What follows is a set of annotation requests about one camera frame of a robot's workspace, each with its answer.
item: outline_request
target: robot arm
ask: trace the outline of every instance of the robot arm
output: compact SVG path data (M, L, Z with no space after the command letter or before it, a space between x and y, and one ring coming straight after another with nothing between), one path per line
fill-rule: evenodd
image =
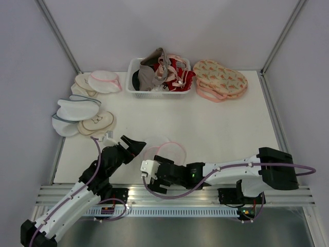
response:
M128 145L125 149L106 134L105 147L101 152L100 165L94 161L80 176L71 191L49 212L35 222L26 220L21 226L21 244L29 247L32 236L33 247L56 247L65 232L92 206L112 198L112 185L108 179L122 165L130 163L146 143L122 136Z
M203 186L236 183L236 189L233 192L236 194L235 203L226 202L226 204L244 204L244 202L250 201L251 198L257 198L265 189L298 189L294 168L252 166L252 163L293 163L290 154L272 148L260 148L259 154L238 161L226 163L200 162L187 164L186 167L177 166L171 160L155 156L154 161L143 161L140 170L143 177L151 177L148 185L149 189L166 194L167 189L163 188L162 185L170 186L175 184L192 189L215 169L220 169L220 167L226 165L245 163L251 165L214 173L198 189L202 189Z

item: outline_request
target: gray cloth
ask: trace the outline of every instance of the gray cloth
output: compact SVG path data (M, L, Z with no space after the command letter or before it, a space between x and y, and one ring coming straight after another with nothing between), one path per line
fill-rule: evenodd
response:
M151 65L158 63L158 59L163 56L163 75L161 78L155 76L154 70L150 67ZM140 62L140 68L138 73L138 80L140 82L140 91L150 91L155 86L163 84L168 76L168 65L171 62L167 57L167 53L164 49L158 48L147 58Z

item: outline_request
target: white bra cup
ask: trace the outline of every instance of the white bra cup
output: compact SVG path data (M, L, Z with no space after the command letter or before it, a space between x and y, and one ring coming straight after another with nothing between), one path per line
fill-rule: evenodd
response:
M72 101L91 100L91 101L95 102L98 106L101 106L101 104L102 104L102 102L99 101L98 99L93 99L93 98L90 98L88 96L83 96L83 95L73 94L69 98Z
M92 135L103 131L114 130L116 119L114 115L107 111L100 111L91 119L80 121L78 130L82 135Z
M64 122L55 118L51 118L52 126L60 136L71 137L79 133L78 123Z
M146 142L146 145L140 153L140 157L142 158L145 156L145 153L149 148L160 147L162 144L170 142L170 140L165 136L151 136L144 140L144 142Z
M118 75L105 70L92 72L88 78L88 84L93 90L102 94L115 93L122 90Z
M72 91L72 94L74 94L74 95L83 95L83 96L90 97L90 98L96 98L98 95L98 92L87 91L87 90L83 89L82 87L79 87L76 83L74 83L71 86L71 91Z
M77 75L75 78L75 83L82 89L93 92L95 90L88 84L89 75L90 73Z
M99 111L98 104L92 100L69 101L60 99L57 104L60 106L57 115L64 120L87 120L94 117Z
M185 149L180 144L174 142L160 146L156 155L172 160L177 166L184 165L186 159Z

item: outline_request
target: white plastic basket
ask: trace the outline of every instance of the white plastic basket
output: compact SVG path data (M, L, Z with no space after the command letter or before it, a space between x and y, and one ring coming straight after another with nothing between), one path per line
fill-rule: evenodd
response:
M140 61L143 58L133 59L128 68L127 77L125 80L125 89L127 92L134 94L139 99L181 99L183 98L190 90L184 92L152 92L152 91L136 91L133 86L133 74L139 70ZM191 69L190 61L185 59L187 62L188 69Z

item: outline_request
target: red cloth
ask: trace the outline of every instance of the red cloth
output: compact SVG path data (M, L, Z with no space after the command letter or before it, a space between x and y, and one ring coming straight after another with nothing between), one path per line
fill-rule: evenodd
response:
M174 90L174 92L184 92L187 91L191 88L192 85L192 81L193 81L193 77L195 76L195 73L191 70L189 70L188 72L184 73L184 77L183 77L183 69L182 68L177 68L176 65L176 60L173 58L169 59L171 62L171 66L174 67L174 69L177 71L178 76L183 80L183 83L185 83L185 85L183 87L176 87L173 86L172 83L177 82L176 80L172 80L172 81L168 81L165 82L164 84L169 88L169 90ZM155 63L153 64L153 70L154 72L156 72L159 68L160 64L159 63Z

